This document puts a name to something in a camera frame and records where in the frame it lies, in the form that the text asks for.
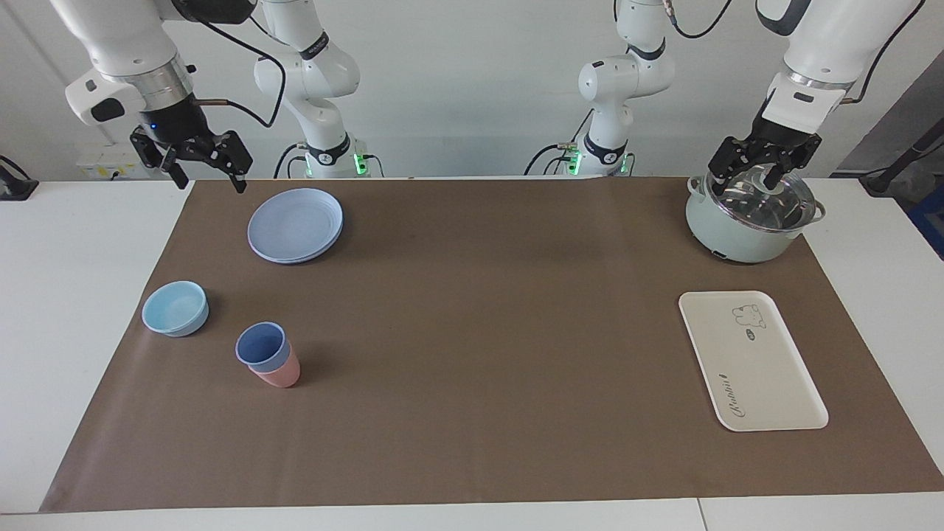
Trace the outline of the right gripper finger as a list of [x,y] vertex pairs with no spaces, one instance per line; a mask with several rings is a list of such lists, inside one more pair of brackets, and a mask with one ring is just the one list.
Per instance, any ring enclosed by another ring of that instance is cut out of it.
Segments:
[[196,161],[225,173],[238,194],[246,191],[246,174],[253,158],[235,131],[196,136],[191,141],[191,152]]
[[146,168],[156,169],[168,175],[179,190],[187,188],[189,178],[178,163],[174,147],[168,147],[165,152],[161,152],[158,142],[151,139],[143,127],[137,127],[131,132],[131,144]]

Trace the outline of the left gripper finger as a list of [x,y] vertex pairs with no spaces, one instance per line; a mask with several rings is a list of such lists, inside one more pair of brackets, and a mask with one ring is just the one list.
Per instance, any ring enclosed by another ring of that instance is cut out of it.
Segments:
[[748,136],[743,140],[728,136],[722,141],[708,162],[708,171],[712,179],[711,191],[715,195],[722,195],[734,177],[738,177],[755,166],[751,155],[754,144],[753,136]]
[[765,174],[765,189],[773,192],[786,174],[794,169],[802,169],[812,158],[811,154],[768,154],[765,163],[773,164]]

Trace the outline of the blue ribbed cup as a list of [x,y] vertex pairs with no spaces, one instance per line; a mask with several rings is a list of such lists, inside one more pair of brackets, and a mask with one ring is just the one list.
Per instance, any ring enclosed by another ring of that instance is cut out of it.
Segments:
[[236,359],[259,373],[280,369],[292,353],[286,332],[280,324],[260,322],[245,329],[234,347]]

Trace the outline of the pink cup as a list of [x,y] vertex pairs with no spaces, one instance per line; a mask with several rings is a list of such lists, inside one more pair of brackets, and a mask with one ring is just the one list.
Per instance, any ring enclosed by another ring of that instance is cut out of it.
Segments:
[[247,367],[260,380],[277,389],[290,389],[301,376],[301,364],[290,342],[269,360]]

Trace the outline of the cream rabbit print tray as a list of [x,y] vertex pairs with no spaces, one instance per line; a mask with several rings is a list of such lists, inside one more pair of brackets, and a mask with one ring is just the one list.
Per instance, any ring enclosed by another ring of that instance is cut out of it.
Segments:
[[830,415],[774,299],[762,291],[691,291],[682,322],[719,423],[729,431],[801,431]]

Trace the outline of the glass pot lid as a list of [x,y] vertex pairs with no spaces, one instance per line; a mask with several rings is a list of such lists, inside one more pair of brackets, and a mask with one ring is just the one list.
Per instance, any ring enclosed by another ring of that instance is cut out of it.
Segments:
[[760,164],[737,174],[722,192],[714,191],[712,173],[704,178],[704,192],[732,219],[763,232],[799,231],[826,216],[822,202],[801,175],[782,175],[778,184],[768,187],[766,177],[773,167]]

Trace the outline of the pale green cooking pot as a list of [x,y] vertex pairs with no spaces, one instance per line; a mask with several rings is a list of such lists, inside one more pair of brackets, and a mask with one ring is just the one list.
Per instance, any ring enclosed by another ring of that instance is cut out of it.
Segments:
[[736,263],[768,262],[781,256],[805,231],[806,226],[786,233],[763,232],[735,221],[705,194],[704,178],[687,179],[685,215],[695,239],[715,256]]

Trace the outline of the blue plate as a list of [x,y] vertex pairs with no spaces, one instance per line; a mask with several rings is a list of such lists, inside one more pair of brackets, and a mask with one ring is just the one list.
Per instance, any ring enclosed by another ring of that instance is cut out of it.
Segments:
[[341,203],[324,190],[297,188],[264,201],[247,224],[247,243],[260,258],[293,265],[322,255],[340,238]]

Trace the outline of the black stand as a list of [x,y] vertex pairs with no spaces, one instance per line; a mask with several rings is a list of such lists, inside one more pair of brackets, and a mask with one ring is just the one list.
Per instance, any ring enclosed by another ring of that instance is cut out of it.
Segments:
[[891,165],[860,175],[858,178],[859,184],[871,196],[876,196],[876,198],[887,196],[888,188],[890,188],[894,178],[897,178],[907,166],[913,164],[913,162],[923,160],[937,152],[937,149],[944,147],[942,138],[944,138],[944,117],[941,117],[929,130],[925,131]]

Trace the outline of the black table clamp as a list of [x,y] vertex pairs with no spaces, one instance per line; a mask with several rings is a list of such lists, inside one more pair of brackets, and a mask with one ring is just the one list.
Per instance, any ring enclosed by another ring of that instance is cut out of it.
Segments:
[[39,184],[19,164],[0,154],[0,201],[26,201]]

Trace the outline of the blue crate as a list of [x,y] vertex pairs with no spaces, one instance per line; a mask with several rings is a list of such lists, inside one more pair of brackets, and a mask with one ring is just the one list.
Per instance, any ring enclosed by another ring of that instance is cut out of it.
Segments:
[[908,209],[907,218],[944,261],[944,184]]

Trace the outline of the light blue bowl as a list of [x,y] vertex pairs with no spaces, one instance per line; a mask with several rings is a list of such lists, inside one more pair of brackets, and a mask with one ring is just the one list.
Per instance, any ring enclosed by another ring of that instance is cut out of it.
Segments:
[[156,289],[145,300],[141,317],[145,326],[159,335],[192,335],[209,318],[208,296],[198,283],[170,282]]

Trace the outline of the brown table mat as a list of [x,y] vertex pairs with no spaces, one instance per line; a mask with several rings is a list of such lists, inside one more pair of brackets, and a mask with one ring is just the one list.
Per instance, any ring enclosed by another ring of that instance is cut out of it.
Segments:
[[[806,242],[719,260],[674,178],[320,181],[333,247],[260,259],[250,217],[296,181],[193,185],[146,287],[209,294],[195,335],[135,317],[41,511],[521,503],[944,490]],[[678,299],[762,291],[830,415],[717,420]],[[290,389],[236,359],[283,326]]]

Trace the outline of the white wall socket strip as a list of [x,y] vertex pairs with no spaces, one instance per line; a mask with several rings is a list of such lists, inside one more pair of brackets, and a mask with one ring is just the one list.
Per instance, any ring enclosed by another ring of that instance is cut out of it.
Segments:
[[86,145],[75,160],[81,177],[92,181],[152,181],[158,171],[144,166],[131,145]]

